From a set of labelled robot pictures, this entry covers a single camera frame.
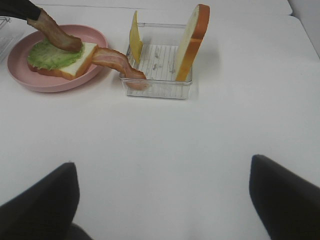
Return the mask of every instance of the bacon strip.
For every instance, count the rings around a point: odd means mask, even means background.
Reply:
[[[128,79],[146,79],[142,71],[131,67],[127,56],[113,49],[99,47],[93,54],[91,61],[95,65],[115,69]],[[126,82],[126,84],[136,90],[144,90],[149,86],[145,82]]]
[[[69,52],[79,52],[81,39],[66,34],[42,8],[38,20],[27,18],[27,24],[42,32],[49,42],[59,49]]]

